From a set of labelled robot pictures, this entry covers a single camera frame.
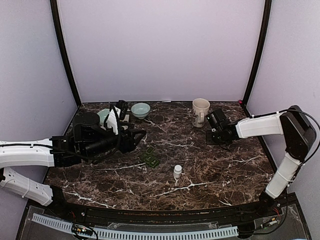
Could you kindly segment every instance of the white wall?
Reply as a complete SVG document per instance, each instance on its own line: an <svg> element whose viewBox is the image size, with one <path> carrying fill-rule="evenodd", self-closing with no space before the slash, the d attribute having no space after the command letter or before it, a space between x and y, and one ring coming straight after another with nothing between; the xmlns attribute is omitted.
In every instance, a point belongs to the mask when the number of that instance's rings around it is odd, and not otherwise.
<svg viewBox="0 0 320 240"><path fill-rule="evenodd" d="M320 121L319 13L318 0L273 1L263 56L248 104L250 113L299 105ZM265 139L279 165L284 156L284 139L278 136ZM298 196L312 239L320 239L319 158L318 153L290 187Z"/></svg>
<svg viewBox="0 0 320 240"><path fill-rule="evenodd" d="M242 99L264 0L61 0L83 102Z"/></svg>
<svg viewBox="0 0 320 240"><path fill-rule="evenodd" d="M64 133L76 111L59 52L50 1L0 1L0 140ZM17 167L41 182L45 167ZM0 239L16 239L26 199L0 189Z"/></svg>

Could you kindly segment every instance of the small bottle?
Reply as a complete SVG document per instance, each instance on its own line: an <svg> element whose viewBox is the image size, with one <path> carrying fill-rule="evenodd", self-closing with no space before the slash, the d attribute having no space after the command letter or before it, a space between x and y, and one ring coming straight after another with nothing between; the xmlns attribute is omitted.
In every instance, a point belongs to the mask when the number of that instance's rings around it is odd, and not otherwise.
<svg viewBox="0 0 320 240"><path fill-rule="evenodd" d="M173 170L173 177L175 179L178 179L178 178L180 178L181 173L182 173L182 166L175 165L174 170Z"/></svg>

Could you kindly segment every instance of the marble tabletop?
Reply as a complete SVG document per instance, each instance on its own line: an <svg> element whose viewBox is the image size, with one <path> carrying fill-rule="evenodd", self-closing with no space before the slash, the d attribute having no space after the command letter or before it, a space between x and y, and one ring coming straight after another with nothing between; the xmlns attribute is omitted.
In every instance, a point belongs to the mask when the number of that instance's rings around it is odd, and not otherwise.
<svg viewBox="0 0 320 240"><path fill-rule="evenodd" d="M135 151L118 151L97 165L50 168L45 183L62 188L70 203L124 210L196 210L258 200L273 170L256 137L235 141L230 151L206 145L210 125L193 127L191 102L149 104L147 119L129 112L135 128L147 131ZM78 114L108 106L85 103ZM210 108L222 108L232 121L245 117L236 102L211 102ZM149 146L160 161L156 168L139 158ZM182 166L177 182L175 165Z"/></svg>

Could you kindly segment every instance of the black frame post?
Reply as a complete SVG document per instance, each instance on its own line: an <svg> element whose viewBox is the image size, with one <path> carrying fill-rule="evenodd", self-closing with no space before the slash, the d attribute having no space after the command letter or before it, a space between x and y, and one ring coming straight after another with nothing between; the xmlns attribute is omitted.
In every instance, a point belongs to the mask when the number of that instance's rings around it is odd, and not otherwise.
<svg viewBox="0 0 320 240"><path fill-rule="evenodd" d="M80 99L80 96L79 96L79 93L77 90L76 82L75 82L74 76L72 74L72 70L71 70L71 66L70 66L70 62L69 62L69 58L68 58L68 54L67 54L65 40L64 40L64 36L62 33L62 28L61 28L57 0L50 0L50 5L51 5L51 12L52 12L52 18L53 18L56 39L58 41L65 73L68 78L68 82L69 82L75 103L76 103L77 107L80 107L82 102L81 102L81 99Z"/></svg>
<svg viewBox="0 0 320 240"><path fill-rule="evenodd" d="M253 60L253 65L250 73L250 77L248 80L248 84L245 89L245 93L243 96L242 104L246 106L248 104L252 89L254 87L254 83L256 80L262 52L265 45L266 35L267 35L267 29L269 24L269 18L270 18L270 12L271 12L271 3L272 0L265 0L264 3L264 10L263 10L263 17L262 17L262 23L261 23L261 29L260 29L260 35L258 44L255 51L255 56Z"/></svg>

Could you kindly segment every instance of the mug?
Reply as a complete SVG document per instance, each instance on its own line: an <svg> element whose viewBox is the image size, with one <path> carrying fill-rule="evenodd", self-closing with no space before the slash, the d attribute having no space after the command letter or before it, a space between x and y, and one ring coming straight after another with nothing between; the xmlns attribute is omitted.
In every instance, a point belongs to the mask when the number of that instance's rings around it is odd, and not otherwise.
<svg viewBox="0 0 320 240"><path fill-rule="evenodd" d="M203 98L197 98L192 102L193 115L195 120L193 126L196 128L202 128L205 125L205 116L208 114L210 108L210 102Z"/></svg>

